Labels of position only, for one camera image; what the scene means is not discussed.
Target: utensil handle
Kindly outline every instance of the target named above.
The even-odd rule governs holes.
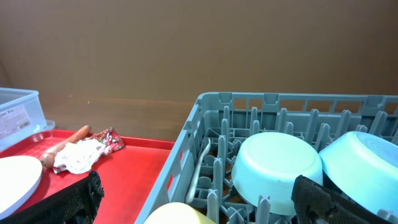
[[[195,191],[197,190],[201,162],[203,161],[205,155],[208,154],[209,150],[210,150],[210,139],[208,140],[205,150],[203,150],[203,152],[200,154],[200,157],[198,158],[197,166],[195,167],[195,171],[193,171],[191,184],[189,185],[188,193],[187,196],[185,197],[185,203],[191,203],[193,201],[193,198],[195,196]]]

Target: brown backdrop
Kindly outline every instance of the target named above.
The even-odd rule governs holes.
[[[0,59],[43,94],[398,94],[396,0],[2,0]]]

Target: white plate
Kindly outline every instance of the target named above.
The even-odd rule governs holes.
[[[42,164],[31,156],[0,159],[0,220],[15,212],[36,190]]]
[[[260,133],[247,138],[232,168],[239,194],[257,206],[259,196],[270,196],[271,212],[295,215],[291,200],[295,179],[304,175],[323,183],[318,153],[305,141],[284,133]]]
[[[398,212],[398,146],[368,133],[348,132],[320,152],[325,174],[374,214]]]

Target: crumpled white paper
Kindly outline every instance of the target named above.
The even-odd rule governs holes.
[[[95,139],[80,141],[76,144],[67,143],[65,148],[55,156],[54,168],[66,169],[72,174],[88,172],[105,149],[106,145]]]

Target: white label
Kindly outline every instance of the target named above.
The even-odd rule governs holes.
[[[0,112],[0,139],[5,139],[31,124],[23,105],[2,111]]]

